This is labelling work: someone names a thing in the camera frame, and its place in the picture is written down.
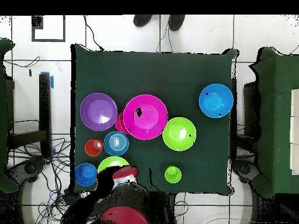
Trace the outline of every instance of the shoe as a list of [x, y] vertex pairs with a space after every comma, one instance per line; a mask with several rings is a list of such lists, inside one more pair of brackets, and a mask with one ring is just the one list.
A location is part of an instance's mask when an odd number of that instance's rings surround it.
[[135, 15], [133, 23], [137, 27], [143, 27], [150, 22], [152, 15]]
[[168, 19], [169, 29], [178, 31], [184, 22], [185, 15], [170, 15]]

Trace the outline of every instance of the light blue bowl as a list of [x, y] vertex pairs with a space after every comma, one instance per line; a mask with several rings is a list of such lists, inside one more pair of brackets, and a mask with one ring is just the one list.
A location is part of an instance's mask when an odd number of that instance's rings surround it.
[[97, 169], [90, 163], [81, 163], [75, 169], [75, 179], [81, 186], [91, 186], [96, 181]]
[[200, 109], [211, 118], [221, 118], [227, 115], [233, 103], [234, 97], [230, 89], [222, 84], [208, 85], [199, 96]]
[[112, 131], [105, 136], [104, 149], [112, 156], [121, 156], [128, 150], [128, 138], [120, 131]]

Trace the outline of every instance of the lime green bowl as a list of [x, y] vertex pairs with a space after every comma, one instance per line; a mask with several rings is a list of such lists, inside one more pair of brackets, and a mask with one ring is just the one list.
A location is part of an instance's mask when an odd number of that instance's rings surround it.
[[194, 144], [196, 129], [187, 118], [172, 118], [167, 122], [162, 137], [167, 147], [174, 151], [185, 151]]
[[169, 166], [165, 171], [165, 178], [169, 183], [174, 184], [180, 181], [182, 173], [177, 167]]
[[102, 170], [104, 170], [107, 167], [110, 166], [125, 166], [128, 165], [128, 162], [119, 157], [119, 156], [110, 156], [108, 158], [105, 158], [104, 160], [102, 160], [102, 162], [100, 163], [99, 167], [98, 167], [98, 173], [101, 172]]

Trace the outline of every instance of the pink bowl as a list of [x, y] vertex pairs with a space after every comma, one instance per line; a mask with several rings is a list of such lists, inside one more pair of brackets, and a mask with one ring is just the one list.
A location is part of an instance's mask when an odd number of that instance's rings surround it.
[[121, 112], [115, 121], [115, 128], [118, 131], [129, 135], [130, 133], [128, 133], [128, 131], [126, 130], [126, 128], [124, 126], [124, 117], [123, 116], [124, 116], [124, 113]]
[[141, 94], [132, 98], [124, 109], [124, 126], [135, 138], [149, 140], [162, 134], [167, 120], [167, 109], [159, 98]]

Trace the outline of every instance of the plastic bowl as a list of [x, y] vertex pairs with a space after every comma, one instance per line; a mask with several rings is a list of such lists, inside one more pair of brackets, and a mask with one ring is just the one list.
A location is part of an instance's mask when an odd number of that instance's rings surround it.
[[89, 140], [85, 144], [85, 152], [89, 156], [97, 156], [101, 153], [103, 149], [103, 142], [101, 140]]
[[115, 121], [115, 128], [125, 134], [130, 134], [128, 133], [128, 131], [126, 130], [125, 126], [124, 126], [124, 113], [121, 112], [119, 114], [119, 116], [117, 117], [117, 120]]
[[80, 117], [89, 129], [104, 131], [115, 124], [117, 106], [110, 96], [92, 93], [82, 101]]
[[76, 182], [81, 186], [91, 186], [96, 181], [96, 167], [90, 163], [81, 163], [75, 169]]
[[211, 84], [203, 89], [199, 96], [199, 107], [211, 118], [221, 118], [227, 115], [234, 103], [230, 89], [222, 84]]
[[161, 135], [168, 113], [163, 102], [150, 94], [132, 98], [124, 109], [125, 129], [135, 138], [149, 140]]
[[125, 159], [123, 159], [119, 156], [110, 156], [110, 157], [102, 160], [102, 162], [100, 163], [100, 165], [98, 167], [98, 173], [110, 166], [122, 167], [122, 166], [126, 166], [126, 165], [128, 165], [128, 162]]
[[105, 136], [104, 149], [109, 155], [121, 156], [128, 150], [128, 138], [119, 131], [112, 131]]
[[162, 137], [167, 147], [174, 151], [185, 151], [194, 144], [196, 129], [187, 118], [172, 118], [167, 122]]

